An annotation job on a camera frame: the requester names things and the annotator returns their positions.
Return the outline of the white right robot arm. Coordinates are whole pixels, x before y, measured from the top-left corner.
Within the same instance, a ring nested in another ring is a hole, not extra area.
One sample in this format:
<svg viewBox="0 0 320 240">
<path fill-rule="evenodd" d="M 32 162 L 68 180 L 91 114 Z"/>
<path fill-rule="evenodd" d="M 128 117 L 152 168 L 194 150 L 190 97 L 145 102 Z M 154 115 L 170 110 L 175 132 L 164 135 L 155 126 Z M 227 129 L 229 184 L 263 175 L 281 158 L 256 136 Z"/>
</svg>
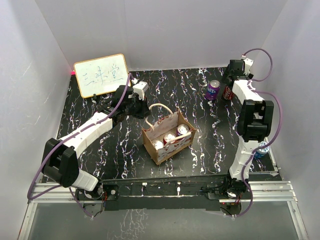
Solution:
<svg viewBox="0 0 320 240">
<path fill-rule="evenodd" d="M 236 132 L 239 137 L 234 161 L 223 179 L 219 193 L 238 199 L 249 188 L 249 170 L 260 143 L 271 132 L 274 103 L 254 92 L 249 81 L 253 78 L 250 68 L 254 61 L 242 56 L 232 59 L 222 76 L 225 88 L 222 99 L 237 97 L 241 103 Z"/>
</svg>

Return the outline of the patterned canvas tote bag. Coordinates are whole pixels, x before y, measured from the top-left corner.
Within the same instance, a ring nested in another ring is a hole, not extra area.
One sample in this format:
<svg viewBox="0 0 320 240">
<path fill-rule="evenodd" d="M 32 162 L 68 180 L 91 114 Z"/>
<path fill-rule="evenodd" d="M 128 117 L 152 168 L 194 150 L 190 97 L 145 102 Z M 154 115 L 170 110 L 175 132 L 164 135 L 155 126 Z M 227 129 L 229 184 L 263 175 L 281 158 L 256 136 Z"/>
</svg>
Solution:
<svg viewBox="0 0 320 240">
<path fill-rule="evenodd" d="M 186 147 L 193 143 L 196 129 L 186 120 L 180 110 L 172 112 L 169 107 L 161 103 L 152 104 L 149 109 L 154 107 L 162 107 L 169 112 L 169 115 L 160 118 L 155 123 L 150 123 L 147 119 L 145 123 L 149 126 L 148 129 L 142 129 L 143 145 L 151 156 L 156 165 L 160 165 L 175 154 L 179 153 Z M 177 136 L 177 127 L 181 124 L 189 126 L 189 132 Z M 176 138 L 170 140 L 164 147 L 156 150 L 153 146 L 153 141 L 160 140 L 163 142 L 164 135 L 168 132 L 172 132 L 176 135 Z"/>
</svg>

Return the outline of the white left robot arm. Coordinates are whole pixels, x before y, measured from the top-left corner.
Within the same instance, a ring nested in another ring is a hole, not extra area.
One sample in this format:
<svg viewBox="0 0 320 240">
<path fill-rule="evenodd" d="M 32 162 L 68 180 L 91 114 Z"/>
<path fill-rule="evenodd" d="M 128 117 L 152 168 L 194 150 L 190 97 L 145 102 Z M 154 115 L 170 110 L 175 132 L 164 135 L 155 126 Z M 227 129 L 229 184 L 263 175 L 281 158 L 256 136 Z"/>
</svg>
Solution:
<svg viewBox="0 0 320 240">
<path fill-rule="evenodd" d="M 49 139 L 44 148 L 41 172 L 64 188 L 82 189 L 93 200 L 103 195 L 101 181 L 79 168 L 80 155 L 95 140 L 115 128 L 126 117 L 144 119 L 150 115 L 145 93 L 148 84 L 120 85 L 97 112 L 75 131 L 61 139 Z"/>
</svg>

